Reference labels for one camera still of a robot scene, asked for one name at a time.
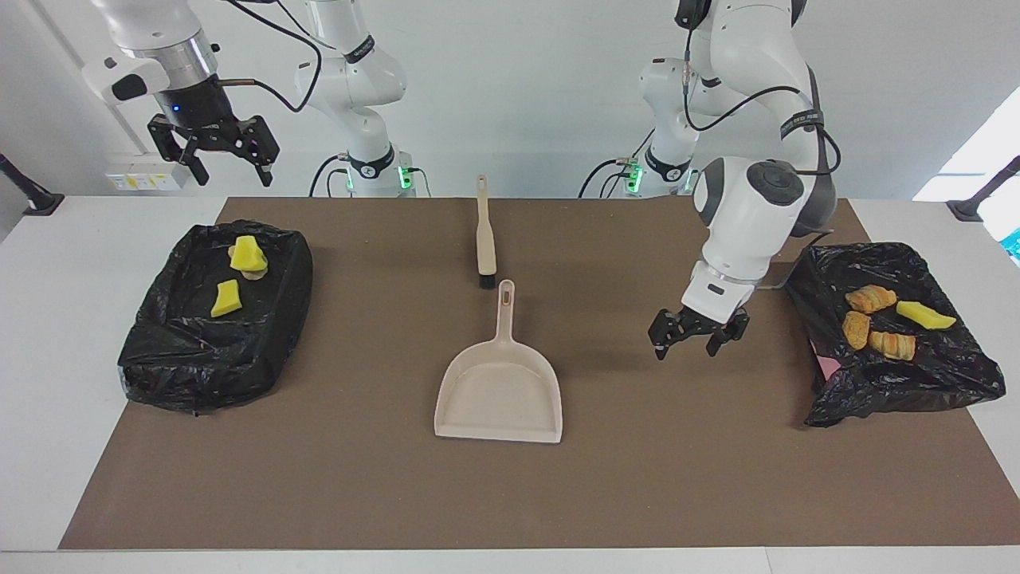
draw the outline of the table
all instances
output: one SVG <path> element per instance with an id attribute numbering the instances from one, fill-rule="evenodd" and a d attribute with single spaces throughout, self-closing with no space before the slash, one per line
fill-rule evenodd
<path id="1" fill-rule="evenodd" d="M 1020 564 L 1020 547 L 54 553 L 124 406 L 110 381 L 141 298 L 176 239 L 191 224 L 212 222 L 222 203 L 72 197 L 52 217 L 22 220 L 0 244 L 0 328 L 9 342 L 0 348 L 0 570 L 467 572 L 483 564 L 497 572 L 626 567 L 795 573 L 819 565 L 829 572 L 1012 572 Z M 853 205 L 872 239 L 907 242 L 928 260 L 1007 380 L 1020 380 L 1009 329 L 1020 324 L 1011 321 L 1020 319 L 1020 311 L 1010 307 L 1020 293 L 1020 269 L 984 228 L 956 221 L 940 204 Z M 68 325 L 95 329 L 86 333 Z M 48 349 L 59 350 L 59 359 L 48 356 Z M 29 380 L 54 385 L 24 384 Z M 1017 489 L 1020 400 L 1008 395 L 971 413 Z"/>

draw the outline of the brown tabletop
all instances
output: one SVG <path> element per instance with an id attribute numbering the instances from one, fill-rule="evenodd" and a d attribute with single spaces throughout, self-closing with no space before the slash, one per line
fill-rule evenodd
<path id="1" fill-rule="evenodd" d="M 492 201 L 515 337 L 559 376 L 559 446 L 432 434 L 447 365 L 495 331 L 472 200 L 231 199 L 236 218 L 312 246 L 298 349 L 244 407 L 129 405 L 62 549 L 1020 543 L 967 411 L 801 425 L 813 357 L 783 294 L 756 295 L 717 358 L 691 341 L 655 360 L 648 326 L 707 237 L 687 199 Z M 867 240 L 846 202 L 833 224 L 826 243 Z"/>

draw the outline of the beige dustpan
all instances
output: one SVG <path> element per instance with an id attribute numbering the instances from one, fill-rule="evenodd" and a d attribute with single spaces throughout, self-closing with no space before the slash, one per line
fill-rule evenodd
<path id="1" fill-rule="evenodd" d="M 438 436 L 560 441 L 560 385 L 546 358 L 513 341 L 513 280 L 504 279 L 496 338 L 464 350 L 447 369 L 436 402 Z"/>

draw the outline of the black pole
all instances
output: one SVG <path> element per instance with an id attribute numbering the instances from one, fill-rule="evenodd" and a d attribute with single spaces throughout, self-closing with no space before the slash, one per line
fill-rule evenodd
<path id="1" fill-rule="evenodd" d="M 999 171 L 994 177 L 991 177 L 991 180 L 985 184 L 974 197 L 964 201 L 947 201 L 946 204 L 949 205 L 950 211 L 953 211 L 953 214 L 961 221 L 981 221 L 983 219 L 981 219 L 981 215 L 977 214 L 977 207 L 982 201 L 991 197 L 991 194 L 1001 188 L 1010 177 L 1016 175 L 1017 171 L 1020 171 L 1020 155 L 1014 157 L 1013 161 L 1010 161 L 1010 164 L 1005 169 Z"/>
<path id="2" fill-rule="evenodd" d="M 21 211 L 26 215 L 49 215 L 63 201 L 63 194 L 47 191 L 45 187 L 15 167 L 3 153 L 0 153 L 0 171 L 10 177 L 10 180 L 14 181 L 14 185 L 29 198 L 29 206 Z"/>

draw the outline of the black plastic bag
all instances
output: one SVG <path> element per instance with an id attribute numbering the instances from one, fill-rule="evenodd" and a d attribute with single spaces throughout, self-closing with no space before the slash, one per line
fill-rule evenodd
<path id="1" fill-rule="evenodd" d="M 871 316 L 872 331 L 917 337 L 913 361 L 894 361 L 865 348 L 855 352 L 843 333 L 851 311 L 845 296 L 869 283 L 957 318 L 945 331 L 928 331 L 896 308 Z M 786 283 L 818 358 L 817 396 L 805 424 L 830 427 L 872 413 L 932 412 L 967 407 L 1006 395 L 999 366 L 981 353 L 928 264 L 903 243 L 809 247 Z"/>
<path id="2" fill-rule="evenodd" d="M 269 270 L 248 280 L 226 250 L 253 234 Z M 243 308 L 210 319 L 216 284 L 237 278 Z M 131 401 L 198 415 L 257 399 L 276 382 L 297 346 L 311 301 L 312 257 L 304 236 L 257 221 L 195 225 L 146 294 L 117 360 Z"/>

